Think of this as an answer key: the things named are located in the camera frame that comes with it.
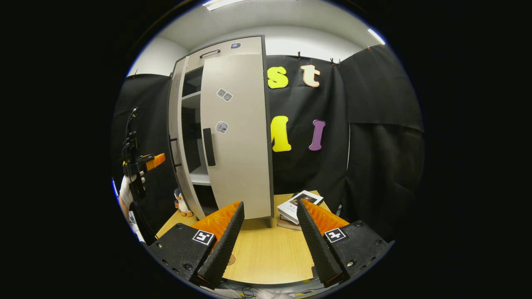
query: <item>wooden table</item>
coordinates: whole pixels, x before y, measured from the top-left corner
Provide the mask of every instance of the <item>wooden table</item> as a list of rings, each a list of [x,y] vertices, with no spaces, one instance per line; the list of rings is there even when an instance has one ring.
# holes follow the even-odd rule
[[[277,206],[292,194],[275,195],[275,217],[244,220],[233,248],[235,263],[228,265],[224,278],[250,284],[283,284],[311,279],[314,266],[303,232],[277,226]],[[329,210],[326,203],[320,207]],[[193,225],[196,217],[183,217],[176,212],[159,230],[161,237],[177,223]]]

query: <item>ceiling light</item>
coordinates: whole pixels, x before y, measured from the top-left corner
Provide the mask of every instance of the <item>ceiling light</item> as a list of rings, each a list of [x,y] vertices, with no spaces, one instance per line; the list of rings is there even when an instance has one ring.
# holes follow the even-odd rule
[[[373,30],[368,29],[368,32],[371,33],[371,35],[375,36],[375,38],[378,39],[381,44],[385,45],[383,39],[380,36],[378,36],[375,32],[373,32]]]
[[[220,7],[233,4],[233,3],[237,3],[237,2],[242,2],[242,1],[246,1],[246,0],[212,0],[212,1],[205,2],[203,6],[207,7],[208,10],[213,11],[215,9],[219,9]]]

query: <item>penguin plush toy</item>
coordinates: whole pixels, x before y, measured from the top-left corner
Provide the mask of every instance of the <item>penguin plush toy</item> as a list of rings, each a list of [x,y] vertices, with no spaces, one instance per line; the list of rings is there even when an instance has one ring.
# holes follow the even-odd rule
[[[192,217],[194,214],[191,210],[188,209],[187,204],[185,203],[185,200],[183,199],[183,195],[181,194],[181,189],[176,188],[173,191],[173,195],[175,196],[176,200],[174,201],[174,204],[176,205],[176,209],[181,210],[181,216],[187,216]]]

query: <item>stack of books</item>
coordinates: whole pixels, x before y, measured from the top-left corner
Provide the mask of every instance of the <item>stack of books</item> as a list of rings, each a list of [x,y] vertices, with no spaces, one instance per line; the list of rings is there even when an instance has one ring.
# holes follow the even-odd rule
[[[323,197],[305,190],[294,194],[292,198],[277,206],[277,211],[280,214],[280,218],[277,219],[278,226],[301,230],[297,219],[297,206],[301,204],[300,201],[309,201],[315,205],[320,205],[323,202]]]

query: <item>open cabinet door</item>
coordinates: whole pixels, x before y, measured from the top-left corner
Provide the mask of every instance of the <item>open cabinet door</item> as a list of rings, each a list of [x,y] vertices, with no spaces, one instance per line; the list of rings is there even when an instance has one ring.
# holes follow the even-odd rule
[[[244,202],[245,219],[273,216],[269,118],[260,54],[205,61],[201,129],[218,207]]]
[[[196,192],[190,180],[187,159],[185,158],[185,146],[182,133],[182,95],[183,82],[188,64],[188,56],[176,63],[173,70],[172,86],[170,87],[170,98],[168,101],[168,133],[170,135],[170,149],[175,167],[176,180],[188,208],[199,218],[205,218],[205,214],[197,199]]]

